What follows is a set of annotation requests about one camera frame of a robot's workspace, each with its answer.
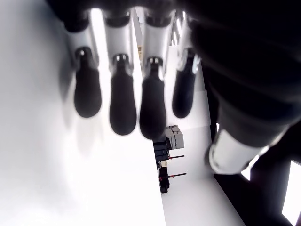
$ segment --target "black rubber fingertip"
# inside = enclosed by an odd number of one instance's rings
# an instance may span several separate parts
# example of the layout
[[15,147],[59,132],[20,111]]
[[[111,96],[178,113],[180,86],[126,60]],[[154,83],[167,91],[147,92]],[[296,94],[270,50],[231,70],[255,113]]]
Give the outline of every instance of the black rubber fingertip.
[[195,78],[196,75],[192,73],[191,68],[187,68],[182,72],[177,71],[174,86],[173,112],[180,119],[185,118],[191,111]]
[[147,139],[154,140],[162,136],[166,127],[164,82],[150,76],[143,81],[142,89],[140,130]]
[[97,69],[82,67],[76,72],[74,93],[75,109],[81,117],[90,118],[96,115],[102,104],[99,72]]
[[119,73],[111,79],[110,123],[119,135],[130,134],[136,127],[137,112],[134,98],[133,77]]

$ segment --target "bright light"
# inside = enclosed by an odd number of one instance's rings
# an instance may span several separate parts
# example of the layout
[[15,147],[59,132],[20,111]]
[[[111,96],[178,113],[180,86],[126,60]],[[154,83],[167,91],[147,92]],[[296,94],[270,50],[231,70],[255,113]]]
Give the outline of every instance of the bright light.
[[285,202],[282,214],[291,222],[292,225],[297,224],[301,211],[301,166],[291,161],[290,176],[288,178]]
[[251,179],[251,168],[259,160],[259,155],[256,155],[249,163],[249,166],[241,172],[241,174],[247,179]]
[[247,167],[244,171],[241,172],[241,174],[247,179],[251,179],[251,169]]
[[181,34],[182,34],[182,28],[181,28],[181,23],[180,23],[179,19],[177,19],[177,28],[178,28],[179,35],[181,36]]
[[256,155],[249,163],[249,167],[252,167],[256,162],[257,160],[259,160],[259,155]]
[[174,32],[174,43],[176,46],[178,45],[178,40],[177,40],[177,36],[176,36],[175,32]]

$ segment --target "white backdrop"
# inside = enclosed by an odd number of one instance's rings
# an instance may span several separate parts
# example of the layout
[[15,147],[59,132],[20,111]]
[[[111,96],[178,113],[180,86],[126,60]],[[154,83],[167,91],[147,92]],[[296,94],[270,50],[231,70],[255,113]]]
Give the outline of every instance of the white backdrop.
[[[45,1],[0,2],[0,225],[165,225],[152,142],[138,126],[120,137],[109,125],[111,76],[96,17],[103,104],[82,119],[61,29]],[[137,51],[134,59],[139,111]]]

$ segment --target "robotic hand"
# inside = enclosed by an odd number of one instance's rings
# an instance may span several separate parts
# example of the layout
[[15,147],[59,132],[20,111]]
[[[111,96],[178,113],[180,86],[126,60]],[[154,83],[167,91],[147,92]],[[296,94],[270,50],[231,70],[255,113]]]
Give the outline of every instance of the robotic hand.
[[236,174],[301,118],[301,15],[297,3],[239,0],[47,0],[63,22],[77,68],[75,106],[83,117],[101,106],[98,56],[89,10],[103,11],[112,73],[110,122],[120,135],[136,125],[130,9],[144,7],[140,128],[148,139],[166,126],[164,74],[175,10],[186,12],[173,111],[191,109],[197,65],[219,101],[220,129],[206,155],[215,173]]

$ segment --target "window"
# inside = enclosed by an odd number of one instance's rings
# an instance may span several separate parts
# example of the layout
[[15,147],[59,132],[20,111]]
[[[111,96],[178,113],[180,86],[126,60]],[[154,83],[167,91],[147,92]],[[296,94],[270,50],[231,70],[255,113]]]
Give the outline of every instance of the window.
[[301,211],[301,165],[291,161],[290,176],[287,184],[282,214],[296,225]]

